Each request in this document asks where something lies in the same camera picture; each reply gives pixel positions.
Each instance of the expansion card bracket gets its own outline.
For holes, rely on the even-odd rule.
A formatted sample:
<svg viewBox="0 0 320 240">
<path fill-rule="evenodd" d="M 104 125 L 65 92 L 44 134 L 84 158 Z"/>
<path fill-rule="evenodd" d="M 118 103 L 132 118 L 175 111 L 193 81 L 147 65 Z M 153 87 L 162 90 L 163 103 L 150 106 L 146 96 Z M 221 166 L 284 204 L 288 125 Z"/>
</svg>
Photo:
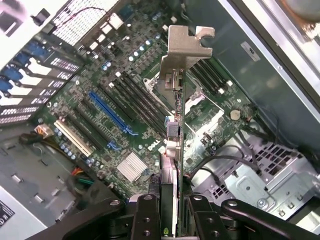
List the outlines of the expansion card bracket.
<svg viewBox="0 0 320 240">
<path fill-rule="evenodd" d="M 183 222 L 183 163 L 184 163 L 184 125 L 186 105 L 186 71 L 201 59 L 211 58 L 212 48 L 203 47 L 203 37 L 214 37 L 212 27 L 197 26 L 195 36 L 189 36 L 187 26 L 171 25 L 168 33 L 168 54 L 162 57 L 159 79 L 165 81 L 165 89 L 173 90 L 175 99 L 174 117 L 166 117 L 166 157 L 176 163 L 178 168 L 178 189 L 173 195 L 172 226 L 177 225 L 178 235 L 182 234 Z M 171 235 L 176 236 L 173 227 Z"/>
</svg>

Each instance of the label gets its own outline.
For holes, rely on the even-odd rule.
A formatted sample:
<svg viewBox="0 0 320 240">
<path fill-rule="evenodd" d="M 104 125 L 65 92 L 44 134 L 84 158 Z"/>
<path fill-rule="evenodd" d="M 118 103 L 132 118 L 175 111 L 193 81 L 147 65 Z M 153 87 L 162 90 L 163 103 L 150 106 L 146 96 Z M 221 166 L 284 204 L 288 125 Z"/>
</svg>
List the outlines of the label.
<svg viewBox="0 0 320 240">
<path fill-rule="evenodd" d="M 163 230 L 163 234 L 169 234 L 169 229 L 167 227 Z"/>
<path fill-rule="evenodd" d="M 246 53 L 252 58 L 253 61 L 257 62 L 260 60 L 259 55 L 252 49 L 252 47 L 244 41 L 241 43 L 241 47 L 246 51 Z"/>
<path fill-rule="evenodd" d="M 15 212 L 0 200 L 0 228 L 13 216 Z"/>
</svg>

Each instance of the black ram slot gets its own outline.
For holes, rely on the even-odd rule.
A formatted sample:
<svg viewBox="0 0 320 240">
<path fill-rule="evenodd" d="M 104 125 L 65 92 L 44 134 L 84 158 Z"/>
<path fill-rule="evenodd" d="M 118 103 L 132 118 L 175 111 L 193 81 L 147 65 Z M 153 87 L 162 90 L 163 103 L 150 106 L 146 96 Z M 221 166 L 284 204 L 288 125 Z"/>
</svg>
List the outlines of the black ram slot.
<svg viewBox="0 0 320 240">
<path fill-rule="evenodd" d="M 200 60 L 199 64 L 208 71 L 208 73 L 210 73 L 211 77 L 213 78 L 213 81 L 220 86 L 221 88 L 225 87 L 226 84 L 219 78 L 219 76 L 217 75 L 217 73 L 215 72 L 215 70 L 210 67 L 210 65 L 208 65 L 205 61 Z"/>
<path fill-rule="evenodd" d="M 97 108 L 87 99 L 84 98 L 81 102 L 83 103 L 83 105 L 87 106 L 94 113 L 97 111 Z"/>
<path fill-rule="evenodd" d="M 146 110 L 148 110 L 148 112 L 150 113 L 150 115 L 153 116 L 154 120 L 161 120 L 164 121 L 165 120 L 165 116 L 163 116 L 160 112 L 158 112 L 155 108 L 153 108 L 150 103 L 148 103 L 148 100 L 146 100 L 142 95 L 141 92 L 139 92 L 139 90 L 132 84 L 130 84 L 130 82 L 124 82 L 124 81 L 115 81 L 117 84 L 122 85 L 125 89 L 128 90 L 128 92 L 130 92 L 130 94 L 132 95 L 132 97 L 136 100 L 139 101 L 141 105 L 141 107 L 145 108 Z"/>
<path fill-rule="evenodd" d="M 164 117 L 168 115 L 168 113 L 160 106 L 160 104 L 155 101 L 155 99 L 147 92 L 144 87 L 139 86 L 126 72 L 123 73 L 130 81 L 134 84 L 134 86 L 140 90 L 140 92 L 144 95 L 144 97 L 148 100 L 148 103 L 151 103 L 153 107 L 155 107 L 159 112 L 162 113 Z"/>
<path fill-rule="evenodd" d="M 215 86 L 212 86 L 206 79 L 205 76 L 203 76 L 196 68 L 193 66 L 191 68 L 191 72 L 195 75 L 195 77 L 200 81 L 200 83 L 209 91 L 216 93 L 218 91 Z"/>
<path fill-rule="evenodd" d="M 221 88 L 221 86 L 215 81 L 215 77 L 212 75 L 210 69 L 206 69 L 200 61 L 196 64 L 195 68 L 206 76 L 206 79 L 211 83 L 211 85 L 214 85 L 218 89 Z"/>
<path fill-rule="evenodd" d="M 131 116 L 131 114 L 129 114 L 125 107 L 123 107 L 121 105 L 121 103 L 119 103 L 116 99 L 113 99 L 109 93 L 106 91 L 106 89 L 101 85 L 98 84 L 98 89 L 101 90 L 101 92 L 104 93 L 105 97 L 113 104 L 117 107 L 117 110 L 120 110 L 120 112 L 122 113 L 122 115 L 126 116 L 131 122 L 135 119 L 133 116 Z"/>
<path fill-rule="evenodd" d="M 79 107 L 75 107 L 74 111 L 92 128 L 94 129 L 95 133 L 100 136 L 106 142 L 106 145 L 111 142 L 110 138 L 108 138 L 102 130 L 92 121 L 88 115 L 85 114 Z"/>
<path fill-rule="evenodd" d="M 158 124 L 158 120 L 154 120 L 153 117 L 150 115 L 148 110 L 145 110 L 141 107 L 141 104 L 137 102 L 137 100 L 132 97 L 131 93 L 124 88 L 123 85 L 117 83 L 114 81 L 115 89 L 124 97 L 127 99 L 128 103 L 130 103 L 130 106 L 135 109 L 138 113 L 140 113 L 143 116 L 143 120 L 162 137 L 166 136 L 166 131 L 161 128 Z"/>
<path fill-rule="evenodd" d="M 206 60 L 206 63 L 211 66 L 211 68 L 215 71 L 215 73 L 219 76 L 219 79 L 223 80 L 224 82 L 226 82 L 225 77 L 216 69 L 215 65 L 209 61 L 208 59 Z"/>
<path fill-rule="evenodd" d="M 70 122 L 70 124 L 72 124 L 83 136 L 85 136 L 90 143 L 98 150 L 103 150 L 104 146 L 93 137 L 93 135 L 87 130 L 85 129 L 75 118 L 73 118 L 72 116 L 67 116 L 66 119 Z"/>
</svg>

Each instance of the blue pcie slot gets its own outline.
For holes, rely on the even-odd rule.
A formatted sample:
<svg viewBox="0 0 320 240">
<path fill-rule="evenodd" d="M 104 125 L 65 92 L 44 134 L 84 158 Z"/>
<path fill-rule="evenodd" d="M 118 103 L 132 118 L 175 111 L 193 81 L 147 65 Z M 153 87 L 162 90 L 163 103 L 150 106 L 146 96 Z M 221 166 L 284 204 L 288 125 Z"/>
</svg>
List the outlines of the blue pcie slot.
<svg viewBox="0 0 320 240">
<path fill-rule="evenodd" d="M 132 136 L 137 136 L 138 133 L 133 132 L 128 125 L 124 123 L 122 119 L 120 119 L 117 114 L 108 107 L 105 102 L 93 91 L 89 93 L 89 97 L 107 114 L 112 121 L 125 133 L 128 133 Z"/>
</svg>

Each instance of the metal bracket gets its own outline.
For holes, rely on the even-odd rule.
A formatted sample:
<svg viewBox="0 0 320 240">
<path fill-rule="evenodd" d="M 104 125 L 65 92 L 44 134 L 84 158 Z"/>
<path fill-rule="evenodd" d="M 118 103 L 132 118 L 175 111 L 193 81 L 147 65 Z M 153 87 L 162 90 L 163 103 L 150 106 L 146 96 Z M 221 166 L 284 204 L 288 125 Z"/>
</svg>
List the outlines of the metal bracket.
<svg viewBox="0 0 320 240">
<path fill-rule="evenodd" d="M 166 80 L 173 70 L 188 70 L 200 59 L 211 58 L 212 48 L 201 46 L 203 37 L 214 37 L 212 27 L 197 26 L 195 36 L 189 36 L 187 26 L 171 25 L 168 33 L 168 54 L 162 57 L 160 79 Z"/>
</svg>

